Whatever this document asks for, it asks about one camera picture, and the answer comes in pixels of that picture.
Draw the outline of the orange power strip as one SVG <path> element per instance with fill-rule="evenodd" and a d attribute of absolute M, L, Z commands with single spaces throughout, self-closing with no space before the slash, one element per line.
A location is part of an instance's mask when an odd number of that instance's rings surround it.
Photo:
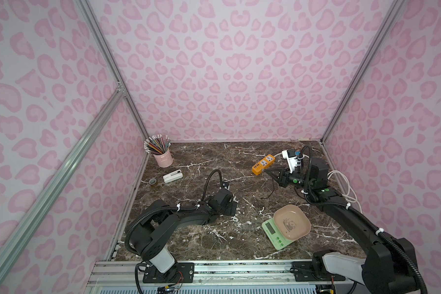
<path fill-rule="evenodd" d="M 252 173 L 254 175 L 260 175 L 265 169 L 272 166 L 275 160 L 276 158 L 271 154 L 265 156 L 262 160 L 258 161 L 257 164 L 252 166 Z"/>

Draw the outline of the green electronic scale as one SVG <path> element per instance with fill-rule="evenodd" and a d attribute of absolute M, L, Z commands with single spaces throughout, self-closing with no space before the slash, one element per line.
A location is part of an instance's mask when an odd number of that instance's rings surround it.
<path fill-rule="evenodd" d="M 262 229 L 277 251 L 283 250 L 297 240 L 297 223 L 290 218 L 278 222 L 270 218 L 262 223 Z"/>

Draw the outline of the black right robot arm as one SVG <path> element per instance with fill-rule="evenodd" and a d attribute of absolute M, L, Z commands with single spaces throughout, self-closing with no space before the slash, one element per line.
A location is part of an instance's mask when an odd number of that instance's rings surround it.
<path fill-rule="evenodd" d="M 321 158 L 305 156 L 303 151 L 284 150 L 287 167 L 272 168 L 274 156 L 267 155 L 253 166 L 258 175 L 265 172 L 280 187 L 292 185 L 298 196 L 333 218 L 360 245 L 366 258 L 355 258 L 334 251 L 314 253 L 309 268 L 294 265 L 291 272 L 327 281 L 343 276 L 366 288 L 372 294 L 406 294 L 427 287 L 418 270 L 413 244 L 396 239 L 374 225 L 329 184 L 331 171 Z"/>

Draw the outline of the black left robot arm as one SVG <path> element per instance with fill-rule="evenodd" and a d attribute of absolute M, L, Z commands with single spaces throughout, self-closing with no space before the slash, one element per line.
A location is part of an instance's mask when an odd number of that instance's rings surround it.
<path fill-rule="evenodd" d="M 192 206 L 171 207 L 163 200 L 153 202 L 125 230 L 127 251 L 154 266 L 161 274 L 175 272 L 177 261 L 167 243 L 177 229 L 191 225 L 208 225 L 221 216 L 234 217 L 238 203 L 223 180 L 219 169 L 213 170 L 203 187 L 201 200 Z"/>

